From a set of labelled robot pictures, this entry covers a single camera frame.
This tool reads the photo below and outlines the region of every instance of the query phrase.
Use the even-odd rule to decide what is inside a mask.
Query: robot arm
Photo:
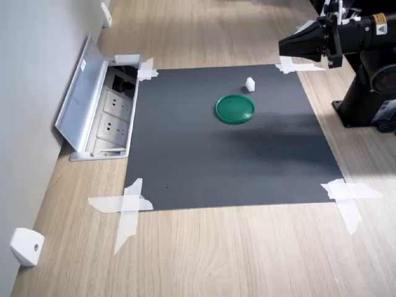
[[[396,13],[341,19],[342,0],[325,7],[326,16],[303,31],[279,41],[279,55],[319,62],[327,56],[329,67],[340,67],[342,55],[396,46]]]
[[[376,126],[396,129],[396,13],[380,13],[342,20],[342,0],[324,7],[325,16],[304,30],[279,41],[280,56],[319,62],[327,56],[329,68],[342,65],[343,54],[361,53],[344,100],[333,102],[345,127]]]

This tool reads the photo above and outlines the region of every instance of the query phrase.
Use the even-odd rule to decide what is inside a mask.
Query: small white block
[[[44,236],[39,232],[16,228],[10,247],[22,266],[32,267],[37,265],[43,243]]]
[[[251,77],[248,77],[246,79],[246,88],[249,92],[254,92],[254,87],[255,87],[256,83],[254,82],[254,80]]]

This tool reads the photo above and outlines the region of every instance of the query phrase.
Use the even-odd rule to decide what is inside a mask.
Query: wooden table
[[[316,17],[307,0],[113,0],[111,11],[102,52],[159,69],[278,63],[278,40]],[[346,181],[386,195],[356,202],[355,234],[334,203],[149,212],[113,256],[119,214],[87,198],[123,193],[127,161],[72,163],[64,147],[34,227],[39,263],[13,296],[395,296],[396,137],[340,124],[330,102],[353,79],[346,60],[298,75]]]

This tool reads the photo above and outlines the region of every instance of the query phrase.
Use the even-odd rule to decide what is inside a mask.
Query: white wall
[[[54,120],[101,14],[99,0],[8,0],[0,11],[0,296],[9,296],[19,268],[9,242],[15,228],[33,228],[61,148]]]

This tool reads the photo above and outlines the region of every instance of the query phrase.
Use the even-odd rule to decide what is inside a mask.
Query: label sticker
[[[385,35],[388,33],[388,25],[386,21],[386,16],[383,13],[373,14],[372,17],[376,22],[376,34],[377,35]]]
[[[85,62],[85,60],[83,59],[81,62],[81,71],[84,71],[85,65],[87,65],[87,62]]]

